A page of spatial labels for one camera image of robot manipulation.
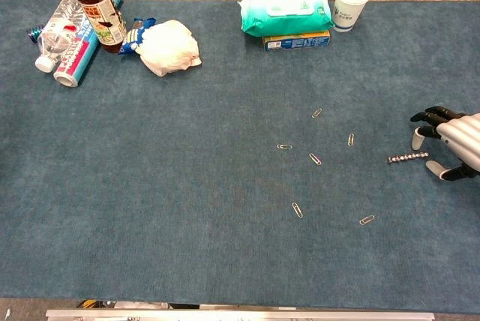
white cap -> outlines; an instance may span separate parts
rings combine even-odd
[[[55,65],[57,65],[56,61],[45,55],[40,56],[35,61],[37,69],[46,73],[52,72]]]

robotic hand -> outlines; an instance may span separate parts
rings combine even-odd
[[[412,149],[420,149],[425,137],[433,137],[442,140],[462,161],[456,169],[427,161],[427,168],[441,180],[455,181],[480,175],[480,113],[466,115],[433,106],[417,113],[410,121],[426,121],[432,125],[415,129]]]

wet wipes package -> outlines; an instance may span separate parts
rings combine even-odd
[[[132,29],[127,33],[127,37],[123,40],[119,55],[126,55],[128,53],[135,53],[135,49],[142,43],[143,32],[152,27],[157,20],[153,17],[148,19],[133,19]]]
[[[328,0],[241,0],[241,29],[255,37],[327,31]]]

silver paper clip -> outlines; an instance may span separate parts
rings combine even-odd
[[[351,133],[349,136],[348,136],[348,146],[353,146],[353,139],[354,139],[355,135],[353,133]]]
[[[297,202],[294,202],[292,204],[292,207],[293,207],[293,210],[295,210],[295,213],[297,214],[297,216],[299,218],[303,218],[303,214],[302,214],[302,210],[299,208],[299,206],[297,205]]]
[[[320,116],[321,113],[322,113],[322,108],[319,108],[317,111],[315,111],[312,114],[312,119],[316,119],[318,116]]]
[[[313,162],[315,164],[317,164],[318,166],[320,166],[322,164],[322,160],[320,160],[315,154],[308,154],[308,156],[310,156],[310,158],[313,160]]]
[[[277,149],[280,149],[280,150],[291,150],[292,149],[292,145],[277,145]]]
[[[375,216],[373,216],[372,214],[370,216],[367,216],[367,217],[364,217],[360,220],[360,224],[361,225],[366,225],[368,224],[369,222],[372,222],[373,220],[375,220]]]

box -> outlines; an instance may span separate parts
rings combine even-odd
[[[311,32],[309,34],[289,34],[286,36],[262,37],[265,51],[299,49],[328,45],[330,31]]]

